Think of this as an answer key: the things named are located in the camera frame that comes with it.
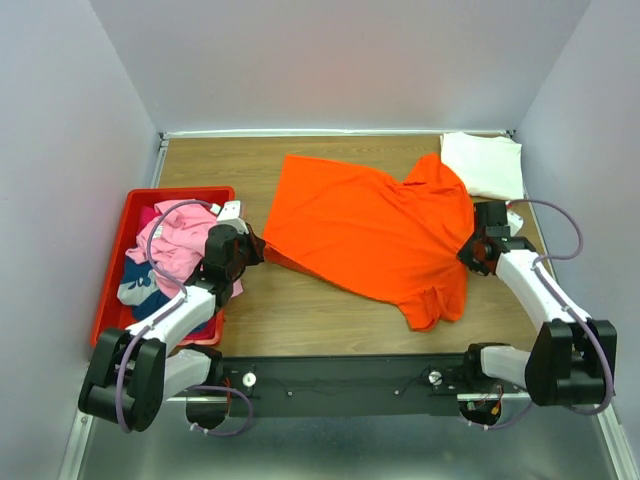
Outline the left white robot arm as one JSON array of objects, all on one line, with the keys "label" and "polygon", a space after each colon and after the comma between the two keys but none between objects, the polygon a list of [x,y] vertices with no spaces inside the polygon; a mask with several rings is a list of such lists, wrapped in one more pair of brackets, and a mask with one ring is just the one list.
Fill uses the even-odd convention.
[{"label": "left white robot arm", "polygon": [[174,350],[225,307],[246,268],[263,262],[264,247],[242,220],[216,224],[202,261],[178,296],[143,321],[101,333],[80,390],[79,411],[131,433],[146,430],[163,402],[187,389],[245,400],[245,393],[224,383],[220,354],[199,347]]}]

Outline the orange t shirt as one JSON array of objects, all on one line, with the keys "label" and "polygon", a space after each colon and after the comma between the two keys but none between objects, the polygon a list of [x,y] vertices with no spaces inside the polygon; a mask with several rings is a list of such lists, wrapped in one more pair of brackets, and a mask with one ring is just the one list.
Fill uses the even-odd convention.
[{"label": "orange t shirt", "polygon": [[465,310],[457,254],[474,227],[462,180],[428,154],[399,181],[351,163],[288,155],[263,231],[265,256],[396,306],[414,331]]}]

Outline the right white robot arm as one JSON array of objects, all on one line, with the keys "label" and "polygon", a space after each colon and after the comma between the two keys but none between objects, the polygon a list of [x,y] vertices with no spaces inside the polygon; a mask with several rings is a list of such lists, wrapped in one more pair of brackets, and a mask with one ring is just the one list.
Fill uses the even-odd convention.
[{"label": "right white robot arm", "polygon": [[617,331],[580,308],[546,270],[549,255],[512,234],[511,202],[474,206],[474,230],[457,254],[470,271],[493,275],[515,295],[537,338],[530,351],[496,343],[468,347],[460,379],[480,392],[495,380],[524,388],[537,406],[563,406],[582,415],[604,411],[614,396]]}]

